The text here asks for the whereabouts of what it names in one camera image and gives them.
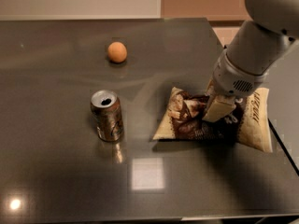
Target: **can top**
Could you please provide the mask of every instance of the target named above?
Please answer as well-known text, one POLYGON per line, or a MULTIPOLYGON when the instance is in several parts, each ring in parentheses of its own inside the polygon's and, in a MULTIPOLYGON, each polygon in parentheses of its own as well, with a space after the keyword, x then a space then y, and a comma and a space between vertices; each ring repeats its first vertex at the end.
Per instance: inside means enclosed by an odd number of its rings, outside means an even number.
POLYGON ((118 99, 118 96, 113 91, 102 90, 96 92, 92 97, 92 104, 99 108, 111 107, 118 99))

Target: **soda can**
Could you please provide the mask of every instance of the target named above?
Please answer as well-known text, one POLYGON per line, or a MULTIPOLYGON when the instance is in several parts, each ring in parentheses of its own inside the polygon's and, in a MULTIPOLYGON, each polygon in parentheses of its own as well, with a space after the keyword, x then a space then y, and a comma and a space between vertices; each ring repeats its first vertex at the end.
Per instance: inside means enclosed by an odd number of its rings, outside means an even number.
POLYGON ((96 92, 91 99, 91 110, 97 122, 97 132, 105 141, 116 141, 123 132, 121 103, 114 91, 96 92))

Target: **black vent on robot arm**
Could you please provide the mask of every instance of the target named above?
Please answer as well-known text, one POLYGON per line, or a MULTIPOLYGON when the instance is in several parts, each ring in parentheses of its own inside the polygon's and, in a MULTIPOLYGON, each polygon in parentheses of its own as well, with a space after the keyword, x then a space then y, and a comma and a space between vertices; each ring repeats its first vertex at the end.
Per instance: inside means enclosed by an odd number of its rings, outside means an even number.
POLYGON ((238 91, 248 92, 252 90, 253 86, 251 83, 244 80, 237 80, 234 82, 234 88, 238 91))

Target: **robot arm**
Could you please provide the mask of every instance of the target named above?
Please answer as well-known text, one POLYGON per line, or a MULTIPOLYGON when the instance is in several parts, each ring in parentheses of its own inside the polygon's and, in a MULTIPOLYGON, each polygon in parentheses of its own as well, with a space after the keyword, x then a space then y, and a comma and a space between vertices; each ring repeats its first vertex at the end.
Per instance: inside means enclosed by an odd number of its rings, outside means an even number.
MULTIPOLYGON (((299 38, 299 0, 245 0, 245 5, 252 21, 243 23, 217 60, 210 100, 217 95, 241 98, 253 94, 273 62, 299 38)), ((225 115, 220 112, 211 121, 225 115)))

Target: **table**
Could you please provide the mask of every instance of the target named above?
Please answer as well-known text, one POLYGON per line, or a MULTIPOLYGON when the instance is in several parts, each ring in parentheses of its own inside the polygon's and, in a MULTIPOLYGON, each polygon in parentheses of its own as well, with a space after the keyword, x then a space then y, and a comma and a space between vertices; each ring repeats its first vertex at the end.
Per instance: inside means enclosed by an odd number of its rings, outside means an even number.
POLYGON ((173 86, 206 88, 222 51, 206 19, 2 21, 0 37, 1 223, 299 213, 299 178, 279 144, 265 154, 151 140, 173 86), (107 59, 112 41, 126 45, 125 64, 107 59), (98 138, 90 111, 104 89, 121 100, 115 144, 98 138))

